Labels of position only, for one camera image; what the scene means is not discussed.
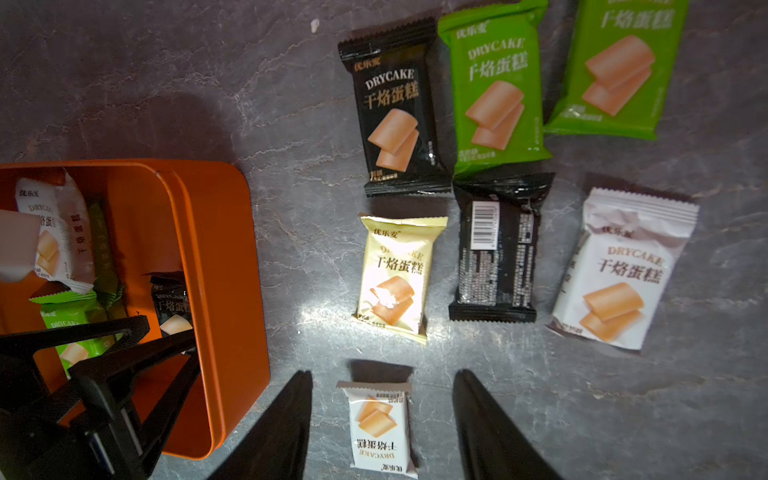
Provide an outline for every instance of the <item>dry cake package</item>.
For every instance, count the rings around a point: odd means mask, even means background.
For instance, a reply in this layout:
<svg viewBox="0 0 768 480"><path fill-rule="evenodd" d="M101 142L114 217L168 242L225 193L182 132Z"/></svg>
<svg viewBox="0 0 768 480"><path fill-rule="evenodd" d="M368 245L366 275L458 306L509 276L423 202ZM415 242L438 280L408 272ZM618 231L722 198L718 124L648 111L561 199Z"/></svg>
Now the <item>dry cake package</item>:
<svg viewBox="0 0 768 480"><path fill-rule="evenodd" d="M162 336L192 330L192 310L184 272L148 273Z"/></svg>
<svg viewBox="0 0 768 480"><path fill-rule="evenodd" d="M640 350L698 213L694 204L594 188L550 328Z"/></svg>
<svg viewBox="0 0 768 480"><path fill-rule="evenodd" d="M540 207L554 174L513 171L503 165L454 183L462 216L452 320L536 320L531 291Z"/></svg>
<svg viewBox="0 0 768 480"><path fill-rule="evenodd" d="M99 303L95 291L85 295L69 290L63 283L44 283L29 299L40 305L40 315L45 326L54 329L62 326L86 325L104 322L107 312ZM114 345L114 336L81 340L56 347L61 364L69 378L69 368L85 359L97 357Z"/></svg>
<svg viewBox="0 0 768 480"><path fill-rule="evenodd" d="M368 228L362 286L354 319L421 344L432 247L447 217L391 219L362 216Z"/></svg>
<svg viewBox="0 0 768 480"><path fill-rule="evenodd" d="M688 0L579 0L552 134L655 140Z"/></svg>
<svg viewBox="0 0 768 480"><path fill-rule="evenodd" d="M440 38L451 48L456 177L551 157L537 31L546 10L547 0L522 0L440 18Z"/></svg>
<svg viewBox="0 0 768 480"><path fill-rule="evenodd" d="M339 43L355 86L368 197L451 190L439 160L425 58L435 37L435 19L424 18Z"/></svg>
<svg viewBox="0 0 768 480"><path fill-rule="evenodd" d="M353 467L418 478L408 437L410 383L339 382L349 400Z"/></svg>
<svg viewBox="0 0 768 480"><path fill-rule="evenodd" d="M91 222L85 200L69 174L61 186L20 178L16 206L40 217L35 273L60 281L77 293L93 289L95 272Z"/></svg>

